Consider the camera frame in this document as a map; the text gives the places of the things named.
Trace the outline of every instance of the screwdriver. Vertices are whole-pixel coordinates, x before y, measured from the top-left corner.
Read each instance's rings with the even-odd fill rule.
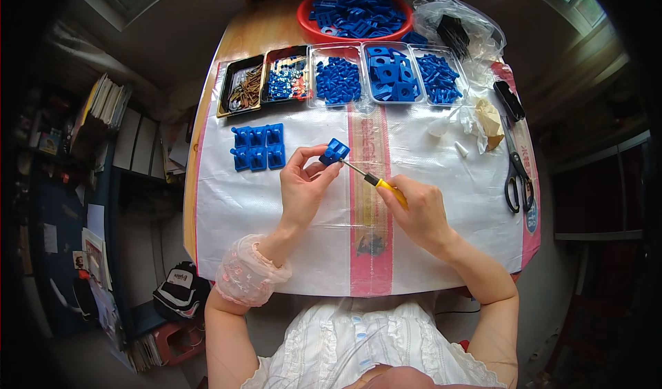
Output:
[[[393,192],[393,195],[395,195],[395,198],[398,200],[398,202],[400,202],[402,207],[405,210],[409,211],[409,207],[407,206],[407,199],[404,197],[404,195],[402,195],[402,193],[399,190],[397,190],[396,188],[393,188],[393,186],[391,186],[391,185],[387,184],[386,182],[384,182],[384,179],[377,178],[375,175],[371,174],[370,172],[364,172],[361,169],[358,169],[357,167],[355,167],[351,163],[345,161],[343,158],[340,158],[339,161],[343,162],[344,164],[346,164],[347,166],[349,166],[350,168],[352,168],[356,172],[359,172],[361,175],[363,175],[363,179],[368,181],[368,183],[370,185],[375,186],[375,188],[378,188],[379,186],[383,186],[384,188],[386,188],[386,189],[390,190],[391,192]]]

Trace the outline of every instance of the brown paper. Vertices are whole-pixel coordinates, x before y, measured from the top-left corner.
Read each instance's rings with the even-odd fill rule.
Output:
[[[476,103],[476,117],[483,125],[485,136],[487,136],[487,147],[485,150],[491,151],[501,143],[504,138],[503,128],[501,127],[501,117],[499,111],[486,98],[480,98]]]

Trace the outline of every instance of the hand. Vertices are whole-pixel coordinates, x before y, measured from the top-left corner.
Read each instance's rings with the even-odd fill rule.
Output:
[[[324,193],[339,175],[342,163],[336,162],[326,167],[315,161],[305,169],[304,166],[311,157],[321,156],[326,150],[326,144],[299,147],[281,171],[283,216],[280,228],[305,229],[315,217]]]
[[[439,254],[443,253],[445,245],[457,235],[446,221],[442,191],[403,175],[396,175],[386,182],[402,192],[409,207],[409,211],[405,210],[390,190],[377,188],[395,221],[415,244],[442,257]]]

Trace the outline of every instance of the yellow screwdriver handle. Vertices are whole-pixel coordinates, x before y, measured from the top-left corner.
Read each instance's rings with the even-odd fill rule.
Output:
[[[402,193],[400,191],[398,191],[396,188],[393,188],[393,186],[391,186],[391,185],[387,184],[386,182],[384,182],[384,179],[380,179],[379,182],[377,182],[377,185],[375,185],[375,188],[378,187],[378,186],[382,186],[382,187],[390,190],[391,192],[393,192],[393,195],[395,195],[395,198],[397,198],[398,202],[400,202],[402,207],[405,210],[409,211],[409,207],[407,205],[407,199],[404,197],[404,195],[402,195]]]

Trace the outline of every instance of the woman's left hand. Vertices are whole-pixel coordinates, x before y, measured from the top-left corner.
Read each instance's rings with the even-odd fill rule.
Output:
[[[317,214],[328,186],[340,173],[342,163],[336,162],[326,167],[315,161],[310,166],[305,166],[311,157],[321,156],[326,150],[326,144],[299,147],[281,170],[281,228],[306,229]]]

